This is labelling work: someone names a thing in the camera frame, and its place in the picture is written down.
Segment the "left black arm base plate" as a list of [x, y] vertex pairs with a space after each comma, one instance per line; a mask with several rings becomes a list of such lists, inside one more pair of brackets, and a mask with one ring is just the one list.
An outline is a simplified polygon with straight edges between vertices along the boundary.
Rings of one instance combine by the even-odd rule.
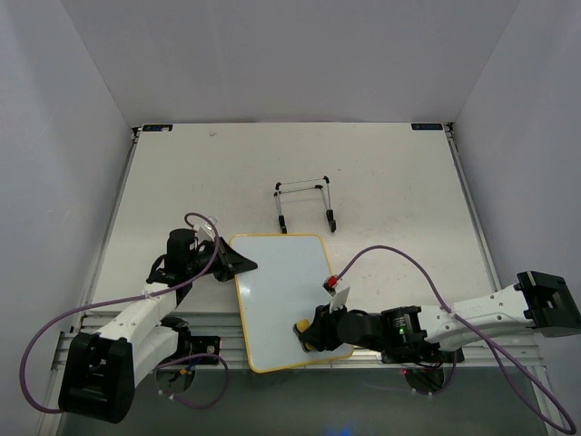
[[162, 360], [162, 364], [172, 365], [217, 365], [216, 355], [220, 354], [222, 338], [220, 336], [189, 336], [178, 339], [174, 354]]

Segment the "yellow framed whiteboard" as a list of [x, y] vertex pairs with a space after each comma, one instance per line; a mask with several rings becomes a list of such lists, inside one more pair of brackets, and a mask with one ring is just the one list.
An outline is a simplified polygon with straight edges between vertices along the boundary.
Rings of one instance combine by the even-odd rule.
[[293, 326], [312, 320], [315, 309], [330, 302], [323, 289], [332, 275], [322, 239], [314, 233], [237, 234], [231, 248], [258, 264], [235, 276], [248, 364], [268, 373], [349, 358], [354, 347], [305, 352]]

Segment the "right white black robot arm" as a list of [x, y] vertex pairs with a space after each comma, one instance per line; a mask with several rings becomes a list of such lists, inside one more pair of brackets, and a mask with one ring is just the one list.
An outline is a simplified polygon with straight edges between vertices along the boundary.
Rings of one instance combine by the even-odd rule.
[[348, 344], [379, 352], [384, 362], [460, 362], [461, 348], [484, 337], [580, 332], [580, 311], [565, 279], [541, 272], [521, 272], [516, 283], [449, 309], [412, 305], [367, 313], [346, 307], [348, 293], [341, 290], [316, 308], [312, 320], [295, 323], [305, 352], [331, 352]]

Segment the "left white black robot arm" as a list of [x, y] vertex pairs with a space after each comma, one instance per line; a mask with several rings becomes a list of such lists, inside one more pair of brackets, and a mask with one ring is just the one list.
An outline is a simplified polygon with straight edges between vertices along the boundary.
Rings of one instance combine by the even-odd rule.
[[215, 365], [197, 345], [188, 323], [173, 316], [192, 278], [211, 274], [228, 282], [257, 269], [222, 238], [199, 241], [192, 229], [170, 232], [165, 254], [152, 265], [142, 299], [130, 303], [97, 332], [77, 334], [69, 347], [58, 398], [62, 411], [118, 423], [139, 383], [162, 362]]

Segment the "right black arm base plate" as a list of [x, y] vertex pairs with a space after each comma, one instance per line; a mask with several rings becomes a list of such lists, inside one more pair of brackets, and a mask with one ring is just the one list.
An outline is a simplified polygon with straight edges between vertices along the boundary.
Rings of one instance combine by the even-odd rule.
[[430, 364], [462, 363], [465, 356], [462, 349], [444, 351], [439, 342], [430, 343], [422, 338], [414, 339], [405, 335], [392, 337], [372, 348], [379, 352], [384, 363]]

